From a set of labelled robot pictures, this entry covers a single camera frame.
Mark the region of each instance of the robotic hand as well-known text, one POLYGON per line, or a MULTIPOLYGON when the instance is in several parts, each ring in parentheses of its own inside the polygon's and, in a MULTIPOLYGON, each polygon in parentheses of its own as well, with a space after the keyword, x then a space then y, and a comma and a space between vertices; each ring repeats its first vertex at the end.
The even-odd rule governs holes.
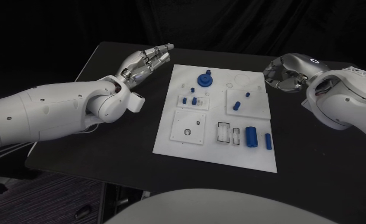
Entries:
POLYGON ((311 57, 288 53, 267 65, 265 82, 283 92, 298 92, 306 85, 302 106, 332 129, 344 130, 354 125, 366 133, 366 72, 354 67, 329 70, 311 57), (272 77, 279 67, 282 81, 272 77))
POLYGON ((84 133, 92 125, 113 122, 126 109, 139 112, 145 99, 129 90, 169 61, 172 48, 165 44, 133 52, 115 76, 43 85, 0 99, 0 146, 84 133))

